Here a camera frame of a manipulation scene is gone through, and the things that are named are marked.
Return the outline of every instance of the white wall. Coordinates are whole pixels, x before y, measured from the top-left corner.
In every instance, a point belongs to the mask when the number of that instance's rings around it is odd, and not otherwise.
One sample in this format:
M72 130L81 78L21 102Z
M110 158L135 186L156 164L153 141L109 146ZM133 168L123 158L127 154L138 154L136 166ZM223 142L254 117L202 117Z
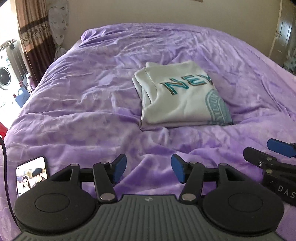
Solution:
M280 0L69 0L69 49L90 28L114 23L186 23L240 38L268 55Z
M0 44L18 38L17 19L11 11L10 1L0 7Z

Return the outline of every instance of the logo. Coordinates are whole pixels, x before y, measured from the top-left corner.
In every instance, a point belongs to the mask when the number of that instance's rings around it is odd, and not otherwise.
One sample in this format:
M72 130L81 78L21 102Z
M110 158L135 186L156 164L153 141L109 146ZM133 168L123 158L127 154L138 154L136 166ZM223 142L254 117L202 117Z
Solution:
M207 74L207 76L204 76L202 74L198 74L197 76L199 78L197 78L196 76L190 74L190 75L182 76L181 79L187 81L189 86L204 85L204 84L206 84L204 79L206 79L211 85L213 85L213 82L212 82L212 80L211 80L211 78L209 77L208 74ZM174 78L169 78L169 80L171 82L161 82L160 84L162 84L165 88L167 88L172 95L177 95L178 94L177 91L175 90L176 87L183 88L183 89L186 89L186 90L189 89L189 86L183 81L179 81L179 80L176 80Z
M296 192L293 192L293 191L291 191L289 189L286 189L281 185L279 185L278 192L280 192L280 193L282 193L282 194L284 194L287 197L292 198L292 199L296 197Z
M153 198L152 197L147 197L147 198L145 198L145 201L151 202L151 201L153 201Z
M228 124L232 122L229 110L217 90L210 90L205 97L205 102L210 112L212 123Z

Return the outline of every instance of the gray ribbed platform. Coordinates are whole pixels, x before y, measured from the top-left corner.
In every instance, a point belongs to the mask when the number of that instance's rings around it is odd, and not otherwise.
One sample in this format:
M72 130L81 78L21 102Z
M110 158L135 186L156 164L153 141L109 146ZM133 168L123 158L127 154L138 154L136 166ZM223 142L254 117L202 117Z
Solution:
M24 232L15 240L278 241L282 239L275 233L261 237L237 237L223 233L208 224L197 207L178 203L174 195L124 195L118 203L102 205L95 217L76 231L52 237Z

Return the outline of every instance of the purple duvet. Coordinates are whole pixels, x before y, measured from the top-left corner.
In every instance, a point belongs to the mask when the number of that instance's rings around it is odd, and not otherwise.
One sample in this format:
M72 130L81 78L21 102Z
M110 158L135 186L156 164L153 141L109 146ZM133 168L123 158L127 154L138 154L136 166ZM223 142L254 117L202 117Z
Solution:
M245 42L212 29L176 24L105 26L87 30L81 39L77 48L49 67L7 133L12 204L16 166L40 155L47 157L53 174L71 163L86 168L125 153L128 163L115 187L118 195L178 196L183 185L171 169L174 153L206 167L228 163L256 181L262 173L244 160L247 146L296 164L266 147L269 138L296 141L296 83ZM187 60L210 75L234 125L141 130L141 102L133 74L146 62ZM0 156L0 237L7 241L20 230L8 209L3 178ZM83 188L95 195L93 185ZM296 240L295 207L285 205L277 232Z

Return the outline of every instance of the white sweatshirt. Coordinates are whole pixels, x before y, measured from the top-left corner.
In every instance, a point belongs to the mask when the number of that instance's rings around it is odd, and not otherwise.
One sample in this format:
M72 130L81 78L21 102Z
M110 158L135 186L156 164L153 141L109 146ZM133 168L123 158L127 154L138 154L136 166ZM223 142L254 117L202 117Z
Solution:
M135 73L142 100L142 127L220 124L232 122L225 102L210 77L193 61L146 67Z

